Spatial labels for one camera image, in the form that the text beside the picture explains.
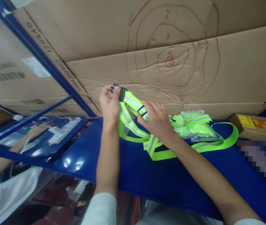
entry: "white charger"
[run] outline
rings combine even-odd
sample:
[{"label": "white charger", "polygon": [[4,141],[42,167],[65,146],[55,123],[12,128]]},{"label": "white charger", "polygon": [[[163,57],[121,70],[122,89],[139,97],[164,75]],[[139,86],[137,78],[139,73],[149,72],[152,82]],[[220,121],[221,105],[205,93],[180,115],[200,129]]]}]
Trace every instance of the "white charger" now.
[{"label": "white charger", "polygon": [[63,130],[59,127],[49,127],[48,130],[54,134],[61,134],[63,132]]}]

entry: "left hand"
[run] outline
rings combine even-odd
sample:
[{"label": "left hand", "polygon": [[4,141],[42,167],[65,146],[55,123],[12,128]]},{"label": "left hand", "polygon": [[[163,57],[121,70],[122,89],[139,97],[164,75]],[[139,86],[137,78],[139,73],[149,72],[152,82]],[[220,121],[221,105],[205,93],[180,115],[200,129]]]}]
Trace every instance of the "left hand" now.
[{"label": "left hand", "polygon": [[31,140],[32,139],[34,139],[34,138],[36,138],[36,137],[38,137],[40,134],[42,134],[48,127],[51,127],[52,125],[53,125],[53,123],[52,124],[50,124],[52,122],[52,120],[51,121],[48,121],[48,122],[44,122],[44,123],[42,123],[42,124],[40,124],[40,125],[34,125],[31,129],[30,129],[30,131],[29,131],[29,133],[27,134],[27,137],[28,138],[30,138]]},{"label": "left hand", "polygon": [[[109,95],[109,91],[114,87],[113,94]],[[120,89],[118,86],[108,85],[103,87],[102,92],[99,96],[99,102],[102,107],[102,114],[104,122],[116,123],[119,121],[119,95]]]}]

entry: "handwritten number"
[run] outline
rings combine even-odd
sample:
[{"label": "handwritten number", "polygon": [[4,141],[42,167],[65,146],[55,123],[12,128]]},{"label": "handwritten number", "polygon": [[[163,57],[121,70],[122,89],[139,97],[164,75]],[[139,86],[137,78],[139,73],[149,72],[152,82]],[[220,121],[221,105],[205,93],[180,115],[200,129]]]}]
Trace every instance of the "handwritten number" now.
[{"label": "handwritten number", "polygon": [[169,10],[167,9],[166,12],[167,12],[167,15],[166,15],[165,19],[168,19]]}]

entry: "power strip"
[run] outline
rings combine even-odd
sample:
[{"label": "power strip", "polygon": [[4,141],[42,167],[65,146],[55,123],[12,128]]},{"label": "power strip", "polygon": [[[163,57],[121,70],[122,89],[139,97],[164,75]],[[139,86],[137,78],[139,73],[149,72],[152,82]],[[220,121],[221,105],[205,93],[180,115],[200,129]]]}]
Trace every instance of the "power strip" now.
[{"label": "power strip", "polygon": [[51,139],[49,139],[50,144],[58,144],[60,143],[69,132],[74,129],[74,127],[81,121],[80,117],[75,117],[73,121],[69,121],[63,128],[61,134],[55,134]]}]

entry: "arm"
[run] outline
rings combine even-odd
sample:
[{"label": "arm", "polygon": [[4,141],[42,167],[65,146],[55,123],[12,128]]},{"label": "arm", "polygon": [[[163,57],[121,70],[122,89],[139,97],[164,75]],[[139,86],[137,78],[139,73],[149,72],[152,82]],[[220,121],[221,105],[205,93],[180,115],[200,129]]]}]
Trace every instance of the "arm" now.
[{"label": "arm", "polygon": [[[35,137],[39,136],[41,133],[43,133],[47,128],[49,122],[45,122],[39,126],[34,126],[30,129],[28,134],[24,136],[19,142],[17,142],[10,151],[19,153],[23,149],[24,145],[26,144],[28,139],[34,139]],[[10,159],[0,158],[0,174],[9,166],[9,164],[12,162]]]},{"label": "arm", "polygon": [[173,130],[163,104],[142,103],[148,112],[149,121],[143,120],[138,114],[138,122],[175,153],[193,179],[216,204],[228,225],[244,218],[261,221],[226,178]]},{"label": "arm", "polygon": [[100,103],[103,112],[103,132],[101,149],[96,170],[96,188],[94,195],[110,193],[117,198],[119,178],[119,87],[113,95],[108,95],[111,85],[103,88]]}]

